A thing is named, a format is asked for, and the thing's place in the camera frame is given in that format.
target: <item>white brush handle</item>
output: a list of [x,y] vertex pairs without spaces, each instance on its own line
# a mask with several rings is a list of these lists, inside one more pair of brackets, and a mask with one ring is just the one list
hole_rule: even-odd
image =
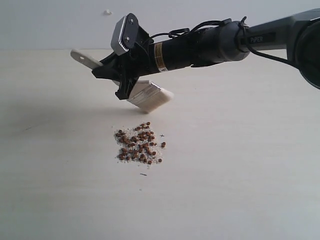
[[[93,57],[84,54],[78,50],[72,49],[70,52],[71,57],[76,60],[77,62],[85,65],[86,67],[90,68],[91,70],[96,69],[98,67],[102,67],[103,64],[98,60],[94,59]],[[120,85],[119,82],[113,81],[117,86]]]

